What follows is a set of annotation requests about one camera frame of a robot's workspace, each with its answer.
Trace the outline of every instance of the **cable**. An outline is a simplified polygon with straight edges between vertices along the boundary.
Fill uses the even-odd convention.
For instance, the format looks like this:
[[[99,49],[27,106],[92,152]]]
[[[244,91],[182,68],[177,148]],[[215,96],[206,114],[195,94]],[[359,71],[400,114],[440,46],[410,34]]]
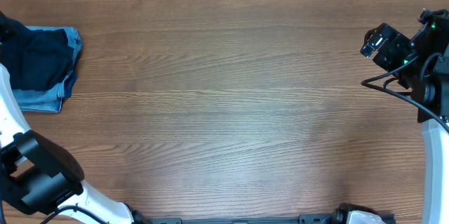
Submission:
[[[449,126],[439,116],[434,114],[431,110],[427,109],[425,106],[423,106],[423,105],[419,104],[418,102],[414,101],[413,99],[407,98],[404,95],[401,95],[400,93],[397,93],[395,91],[389,90],[387,88],[382,88],[382,87],[376,86],[374,84],[369,84],[372,81],[383,79],[385,77],[391,76],[392,74],[394,74],[396,72],[401,71],[402,69],[404,69],[404,68],[408,67],[409,65],[411,65],[412,63],[414,63],[416,60],[417,60],[417,56],[414,57],[412,60],[408,61],[406,64],[404,64],[404,65],[400,66],[399,68],[395,69],[395,70],[392,70],[392,71],[390,71],[388,73],[382,74],[382,75],[377,76],[377,77],[372,77],[370,79],[363,80],[361,82],[361,85],[363,85],[365,87],[368,87],[368,88],[371,88],[371,89],[375,89],[377,91],[381,91],[383,93],[388,93],[389,95],[395,96],[395,97],[397,97],[397,98],[399,98],[401,100],[406,101],[407,103],[410,103],[410,104],[414,105],[419,110],[421,110],[421,111],[425,112],[427,115],[429,115],[432,119],[435,119],[449,133]]]
[[[424,73],[426,72],[427,66],[429,65],[430,61],[432,61],[435,57],[440,57],[440,56],[443,56],[443,55],[441,55],[441,53],[433,53],[425,60],[424,64],[421,67],[421,70],[420,70],[420,80],[421,81],[424,80]]]
[[[397,69],[395,69],[395,70],[392,70],[392,71],[390,71],[390,72],[387,72],[387,73],[385,73],[385,74],[381,74],[380,76],[372,77],[372,78],[370,78],[370,79],[366,79],[366,80],[364,80],[363,82],[370,83],[370,82],[372,82],[372,81],[376,81],[376,80],[379,80],[379,79],[383,79],[383,78],[385,78],[385,77],[389,77],[389,76],[391,76],[392,74],[397,73],[397,72],[400,72],[402,69],[408,67],[409,65],[411,65],[412,63],[414,63],[417,59],[418,59],[418,57],[415,56],[414,58],[412,58],[412,59],[409,60],[406,64],[400,66],[399,68],[397,68]]]
[[[392,81],[398,80],[396,77],[390,78],[384,82],[384,88],[387,88],[388,84]]]
[[[398,79],[397,79],[396,77],[392,77],[392,78],[386,80],[386,81],[384,82],[384,88],[387,88],[388,84],[390,84],[391,82],[393,82],[393,81],[395,81],[395,80],[398,80]],[[412,95],[412,92],[411,92],[411,91],[396,92],[396,93],[399,93],[399,94],[401,94],[401,95]]]
[[[58,209],[57,211],[52,213],[49,217],[47,217],[45,220],[43,220],[41,222],[41,224],[47,224],[50,220],[53,220],[53,218],[56,217],[58,214],[62,213],[63,211],[67,211],[67,210],[73,210],[75,212],[76,211],[80,211],[80,212],[86,214],[87,216],[91,217],[94,221],[98,222],[99,224],[107,224],[106,222],[104,222],[103,220],[98,218],[97,216],[94,216],[90,211],[82,209],[79,206],[64,206],[64,207],[61,207],[60,209]]]
[[[418,102],[414,101],[413,99],[407,98],[404,95],[401,95],[401,94],[399,94],[399,93],[397,93],[395,91],[392,91],[392,90],[389,90],[389,89],[385,89],[385,88],[382,88],[380,86],[376,86],[374,84],[368,84],[368,83],[362,82],[362,85],[365,86],[365,87],[368,87],[368,88],[372,88],[372,89],[384,92],[384,93],[388,93],[389,95],[393,95],[393,96],[395,96],[397,98],[400,98],[401,100],[404,100],[404,101],[414,105],[419,110],[422,110],[427,115],[432,117],[432,119],[435,119],[449,133],[449,126],[440,117],[438,117],[431,110],[427,109],[426,107],[424,107],[423,105],[421,105]]]
[[[5,214],[3,212],[3,199],[1,198],[1,170],[3,169],[3,163],[1,162],[1,148],[0,148],[0,224],[6,224]]]

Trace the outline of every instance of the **light blue denim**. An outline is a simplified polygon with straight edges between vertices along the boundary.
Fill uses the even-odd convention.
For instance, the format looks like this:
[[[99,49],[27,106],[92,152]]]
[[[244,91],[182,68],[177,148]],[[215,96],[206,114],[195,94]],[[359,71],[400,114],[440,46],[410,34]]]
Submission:
[[[47,91],[22,91],[13,90],[15,99],[17,100],[20,109],[23,112],[49,112],[58,113],[61,111],[62,102],[65,98],[69,98],[71,93],[67,93],[65,82],[72,75],[76,74],[75,62],[79,56],[82,42],[79,36],[78,30],[74,27],[27,27],[30,30],[57,30],[63,29],[67,35],[68,46],[74,49],[72,63],[74,65],[73,70],[67,73],[64,81],[54,85],[53,88]]]

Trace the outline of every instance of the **wood grain surface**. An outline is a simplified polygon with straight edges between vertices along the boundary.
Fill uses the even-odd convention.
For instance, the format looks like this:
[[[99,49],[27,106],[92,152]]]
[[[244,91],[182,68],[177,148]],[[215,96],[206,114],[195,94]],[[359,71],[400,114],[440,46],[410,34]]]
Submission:
[[[368,29],[388,22],[411,36],[424,7],[449,0],[0,2],[26,25],[79,29],[73,97],[60,114],[26,118],[112,199],[153,218],[351,202],[420,222],[417,110],[360,86],[382,70],[359,50]]]

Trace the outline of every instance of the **black cable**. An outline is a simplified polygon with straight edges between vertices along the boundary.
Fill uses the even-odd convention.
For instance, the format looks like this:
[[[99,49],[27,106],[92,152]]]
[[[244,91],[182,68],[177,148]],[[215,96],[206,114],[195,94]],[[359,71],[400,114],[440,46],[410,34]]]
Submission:
[[[384,88],[387,88],[388,84],[390,84],[391,82],[393,82],[393,81],[395,81],[395,80],[398,80],[398,79],[397,79],[396,77],[392,77],[392,78],[386,80],[386,81],[384,82]],[[411,92],[411,91],[404,91],[404,92],[397,92],[397,93],[399,93],[399,94],[401,94],[401,95],[412,95],[412,92]]]
[[[1,198],[1,170],[3,169],[3,164],[1,162],[1,149],[0,149],[0,224],[6,224],[5,214],[3,212],[3,199]]]
[[[400,66],[399,68],[397,68],[397,69],[395,69],[395,70],[392,70],[392,71],[390,71],[390,72],[387,72],[387,73],[385,73],[385,74],[381,74],[380,76],[372,77],[372,78],[370,78],[370,79],[366,79],[366,80],[364,80],[363,82],[370,83],[370,82],[372,82],[372,81],[376,81],[376,80],[379,80],[379,79],[383,79],[383,78],[385,78],[385,77],[389,77],[389,76],[391,76],[392,74],[397,73],[397,72],[400,72],[402,69],[408,67],[409,65],[411,65],[412,63],[414,63],[417,59],[418,59],[418,57],[415,56],[414,58],[412,58],[412,59],[409,60],[406,64]]]
[[[440,118],[438,117],[436,114],[434,114],[431,110],[427,109],[426,107],[424,107],[423,105],[419,104],[418,102],[414,101],[411,98],[407,98],[404,95],[401,95],[395,91],[389,90],[389,89],[385,89],[382,88],[380,86],[376,86],[374,84],[369,84],[369,83],[365,83],[362,82],[363,86],[366,86],[368,88],[372,88],[381,92],[385,92],[388,93],[389,95],[393,95],[397,98],[400,98],[401,100],[404,100],[412,105],[414,105],[415,107],[417,107],[419,110],[425,112],[427,115],[429,115],[430,117],[432,117],[432,119],[435,119],[448,133],[449,133],[449,126]]]
[[[47,217],[45,220],[43,220],[41,222],[41,224],[47,224],[50,220],[53,220],[53,218],[56,217],[58,214],[62,213],[63,211],[67,211],[67,210],[73,210],[75,212],[76,211],[80,211],[80,212],[86,214],[87,216],[91,217],[94,221],[98,222],[99,224],[107,224],[106,222],[104,222],[103,220],[98,218],[97,216],[94,216],[90,211],[82,209],[79,206],[64,206],[64,207],[61,207],[60,209],[58,209],[57,211],[52,213],[49,217]]]
[[[432,61],[435,57],[443,56],[441,53],[433,53],[431,54],[425,61],[420,70],[420,80],[424,80],[424,73],[426,72],[427,66],[429,66],[430,61]]]
[[[389,95],[393,95],[393,96],[395,96],[395,97],[397,97],[397,98],[399,98],[401,100],[406,101],[407,103],[410,103],[410,104],[414,105],[419,110],[421,110],[421,111],[425,112],[427,115],[429,115],[432,119],[435,119],[449,133],[449,126],[439,116],[434,114],[431,110],[427,109],[425,106],[423,106],[423,105],[419,104],[418,102],[414,101],[413,99],[407,98],[404,95],[401,95],[401,94],[399,94],[399,93],[397,93],[395,91],[389,90],[387,88],[382,88],[382,87],[376,86],[374,84],[369,84],[372,81],[383,79],[385,77],[391,76],[392,74],[394,74],[396,72],[401,71],[402,69],[404,69],[404,68],[408,67],[409,65],[411,65],[412,63],[414,63],[416,60],[417,60],[417,56],[414,57],[412,60],[408,61],[406,64],[404,64],[404,65],[400,66],[399,68],[395,69],[395,70],[392,70],[392,71],[390,71],[388,73],[382,74],[382,75],[377,76],[377,77],[372,77],[370,79],[363,80],[361,82],[361,85],[363,85],[365,87],[368,87],[368,88],[371,88],[371,89],[375,89],[377,91],[381,91],[383,93],[388,93]]]
[[[388,84],[392,81],[398,80],[396,77],[392,77],[384,82],[384,88],[387,88]]]

